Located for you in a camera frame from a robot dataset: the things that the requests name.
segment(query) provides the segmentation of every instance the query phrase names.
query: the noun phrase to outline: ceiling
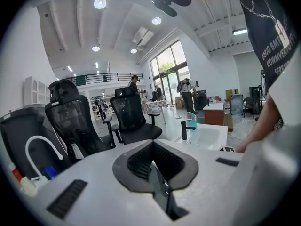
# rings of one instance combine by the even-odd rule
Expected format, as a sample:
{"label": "ceiling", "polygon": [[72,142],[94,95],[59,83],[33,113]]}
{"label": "ceiling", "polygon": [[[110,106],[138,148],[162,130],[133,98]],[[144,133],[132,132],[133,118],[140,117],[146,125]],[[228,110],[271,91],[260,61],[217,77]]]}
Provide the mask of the ceiling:
{"label": "ceiling", "polygon": [[[172,4],[176,18],[155,8],[151,0],[106,0],[103,9],[95,0],[35,0],[40,14],[43,42],[49,62],[60,78],[76,74],[107,71],[109,62],[141,61],[153,47],[175,28],[186,33],[208,58],[229,47],[249,43],[247,34],[233,36],[234,29],[245,28],[239,0],[193,0],[188,7]],[[152,19],[162,18],[160,25]],[[132,40],[140,27],[154,32],[144,52],[131,54]],[[100,45],[99,52],[92,47]]]}

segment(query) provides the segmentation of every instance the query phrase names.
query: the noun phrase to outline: chair seat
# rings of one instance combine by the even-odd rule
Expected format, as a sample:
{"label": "chair seat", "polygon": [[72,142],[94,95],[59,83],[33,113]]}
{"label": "chair seat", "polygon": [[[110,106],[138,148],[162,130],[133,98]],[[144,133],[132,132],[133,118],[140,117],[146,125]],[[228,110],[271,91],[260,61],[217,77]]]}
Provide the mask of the chair seat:
{"label": "chair seat", "polygon": [[158,126],[151,124],[144,124],[137,130],[130,132],[122,132],[121,138],[124,144],[130,144],[137,141],[143,141],[147,139],[156,139],[162,134],[162,129]]}

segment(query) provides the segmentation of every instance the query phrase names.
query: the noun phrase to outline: table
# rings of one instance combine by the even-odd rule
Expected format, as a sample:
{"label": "table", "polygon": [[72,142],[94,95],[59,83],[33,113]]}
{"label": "table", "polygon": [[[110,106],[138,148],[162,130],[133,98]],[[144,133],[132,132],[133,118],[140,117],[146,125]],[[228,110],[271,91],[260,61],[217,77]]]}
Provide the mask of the table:
{"label": "table", "polygon": [[223,126],[224,104],[209,104],[204,107],[205,124]]}
{"label": "table", "polygon": [[147,102],[145,104],[141,104],[141,109],[142,109],[143,114],[153,113],[153,110],[155,108],[158,108],[158,107],[161,108],[164,124],[166,124],[164,113],[163,113],[163,110],[162,110],[162,107],[168,107],[165,100],[159,100],[159,101]]}

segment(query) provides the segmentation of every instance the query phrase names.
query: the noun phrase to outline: white counter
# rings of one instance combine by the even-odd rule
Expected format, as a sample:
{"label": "white counter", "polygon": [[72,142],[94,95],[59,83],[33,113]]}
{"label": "white counter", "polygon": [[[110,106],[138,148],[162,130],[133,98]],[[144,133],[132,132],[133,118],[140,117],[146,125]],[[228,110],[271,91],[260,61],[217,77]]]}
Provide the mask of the white counter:
{"label": "white counter", "polygon": [[210,106],[205,106],[204,111],[223,111],[224,110],[224,103],[211,103]]}

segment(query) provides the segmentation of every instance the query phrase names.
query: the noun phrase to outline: cardboard box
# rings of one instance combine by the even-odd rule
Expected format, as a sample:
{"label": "cardboard box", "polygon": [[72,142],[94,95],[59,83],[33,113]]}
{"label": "cardboard box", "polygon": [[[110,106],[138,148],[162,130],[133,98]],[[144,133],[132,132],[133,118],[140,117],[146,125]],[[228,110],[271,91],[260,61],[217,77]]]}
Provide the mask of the cardboard box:
{"label": "cardboard box", "polygon": [[182,109],[185,107],[185,104],[184,104],[184,100],[176,100],[175,101],[175,107],[177,109]]}
{"label": "cardboard box", "polygon": [[176,96],[175,100],[183,100],[183,97],[182,96]]}

